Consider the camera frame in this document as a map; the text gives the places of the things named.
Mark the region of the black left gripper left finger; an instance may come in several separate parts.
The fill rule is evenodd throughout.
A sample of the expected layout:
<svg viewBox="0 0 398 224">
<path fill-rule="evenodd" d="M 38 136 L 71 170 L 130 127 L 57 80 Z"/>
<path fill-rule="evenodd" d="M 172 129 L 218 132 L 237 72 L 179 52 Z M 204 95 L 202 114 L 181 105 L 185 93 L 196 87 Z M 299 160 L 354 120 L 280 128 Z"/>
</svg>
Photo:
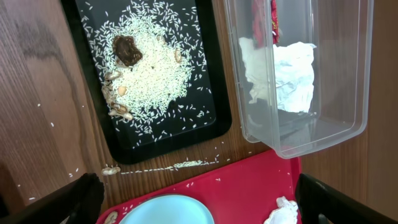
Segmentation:
<svg viewBox="0 0 398 224">
<path fill-rule="evenodd" d="M 95 173 L 85 173 L 1 223 L 96 223 L 103 200 L 104 184 Z"/>
</svg>

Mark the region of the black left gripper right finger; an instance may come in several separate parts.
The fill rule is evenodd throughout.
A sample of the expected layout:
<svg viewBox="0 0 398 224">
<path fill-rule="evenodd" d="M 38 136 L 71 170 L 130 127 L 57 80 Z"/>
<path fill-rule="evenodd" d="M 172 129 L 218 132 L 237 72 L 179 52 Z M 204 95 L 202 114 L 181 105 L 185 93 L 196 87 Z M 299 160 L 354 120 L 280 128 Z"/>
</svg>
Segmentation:
<svg viewBox="0 0 398 224">
<path fill-rule="evenodd" d="M 397 222 L 308 174 L 300 174 L 295 189 L 302 223 Z"/>
</svg>

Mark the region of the white paper napkin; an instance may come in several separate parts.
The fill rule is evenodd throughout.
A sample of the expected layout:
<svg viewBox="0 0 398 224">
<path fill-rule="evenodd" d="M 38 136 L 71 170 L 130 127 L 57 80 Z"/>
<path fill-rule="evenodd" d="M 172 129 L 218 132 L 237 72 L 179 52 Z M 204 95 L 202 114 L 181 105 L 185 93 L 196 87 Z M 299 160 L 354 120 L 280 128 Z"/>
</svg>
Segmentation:
<svg viewBox="0 0 398 224">
<path fill-rule="evenodd" d="M 239 39 L 245 77 L 253 86 L 249 91 L 250 104 L 267 99 L 266 50 L 255 48 L 254 41 Z M 296 42 L 286 47 L 273 45 L 277 108 L 291 113 L 307 113 L 313 98 L 314 61 L 312 43 Z"/>
</svg>

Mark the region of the red snack wrapper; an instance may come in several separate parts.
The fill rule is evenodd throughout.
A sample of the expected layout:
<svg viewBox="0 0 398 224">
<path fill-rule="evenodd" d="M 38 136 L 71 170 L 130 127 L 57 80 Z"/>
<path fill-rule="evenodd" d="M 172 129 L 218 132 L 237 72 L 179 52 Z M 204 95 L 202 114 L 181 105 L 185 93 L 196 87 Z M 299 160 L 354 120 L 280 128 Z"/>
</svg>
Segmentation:
<svg viewBox="0 0 398 224">
<path fill-rule="evenodd" d="M 279 24 L 277 18 L 277 4 L 276 0 L 269 0 L 271 5 L 271 22 L 272 22 L 272 40 L 273 44 L 277 44 L 279 42 Z M 251 1 L 251 12 L 252 12 L 252 31 L 253 37 L 256 41 L 257 47 L 264 46 L 264 36 L 265 31 L 265 9 L 264 9 L 264 1 L 263 0 L 252 0 Z"/>
</svg>

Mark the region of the large light blue plate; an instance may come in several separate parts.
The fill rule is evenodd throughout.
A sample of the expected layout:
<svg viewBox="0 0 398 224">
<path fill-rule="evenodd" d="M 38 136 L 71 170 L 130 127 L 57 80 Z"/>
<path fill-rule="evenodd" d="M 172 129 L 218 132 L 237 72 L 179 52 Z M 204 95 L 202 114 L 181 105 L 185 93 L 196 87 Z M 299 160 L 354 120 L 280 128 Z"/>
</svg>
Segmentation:
<svg viewBox="0 0 398 224">
<path fill-rule="evenodd" d="M 120 224 L 215 224 L 209 209 L 185 195 L 163 195 L 138 205 Z"/>
</svg>

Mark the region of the brown food scraps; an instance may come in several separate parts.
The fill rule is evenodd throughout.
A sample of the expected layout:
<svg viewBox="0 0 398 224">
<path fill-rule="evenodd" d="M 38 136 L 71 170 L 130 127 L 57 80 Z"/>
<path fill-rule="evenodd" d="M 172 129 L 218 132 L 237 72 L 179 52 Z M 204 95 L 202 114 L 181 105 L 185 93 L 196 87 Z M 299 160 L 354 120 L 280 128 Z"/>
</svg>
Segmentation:
<svg viewBox="0 0 398 224">
<path fill-rule="evenodd" d="M 152 125 L 167 115 L 168 104 L 187 97 L 197 78 L 198 10 L 179 13 L 171 2 L 127 1 L 121 16 L 112 20 L 107 12 L 98 28 L 83 18 L 101 59 L 95 68 L 107 114 L 134 125 L 140 136 L 154 133 Z"/>
</svg>

